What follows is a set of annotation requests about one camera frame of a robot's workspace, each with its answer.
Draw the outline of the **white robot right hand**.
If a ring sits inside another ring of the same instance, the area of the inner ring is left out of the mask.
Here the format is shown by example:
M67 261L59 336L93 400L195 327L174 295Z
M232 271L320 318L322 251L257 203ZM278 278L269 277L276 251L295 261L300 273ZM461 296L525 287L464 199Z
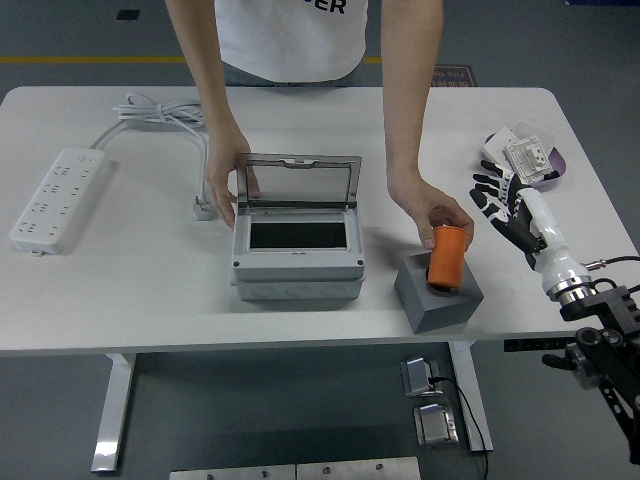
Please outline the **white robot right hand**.
M471 198L491 225L525 254L530 268L541 275L549 299L566 305L593 295L586 267L569 254L542 194L507 167L488 160L480 165L485 172L473 175Z

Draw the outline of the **person's right hand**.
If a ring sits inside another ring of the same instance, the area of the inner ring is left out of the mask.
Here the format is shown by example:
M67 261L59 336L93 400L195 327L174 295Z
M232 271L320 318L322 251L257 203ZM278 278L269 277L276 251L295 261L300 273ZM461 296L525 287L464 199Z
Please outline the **person's right hand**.
M237 196L229 190L229 176L236 170L238 157L250 152L250 145L243 135L211 138L209 142L205 179L220 219L231 230L235 228L233 205L237 203Z

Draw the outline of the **person's left hand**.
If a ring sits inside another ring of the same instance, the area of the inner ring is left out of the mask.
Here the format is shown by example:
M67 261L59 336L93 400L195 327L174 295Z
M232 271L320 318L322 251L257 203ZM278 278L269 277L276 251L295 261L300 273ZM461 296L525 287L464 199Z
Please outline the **person's left hand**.
M474 221L453 197L426 182L416 166L388 166L386 180L391 199L413 220L426 250L436 246L434 229L439 226L462 229L469 249Z

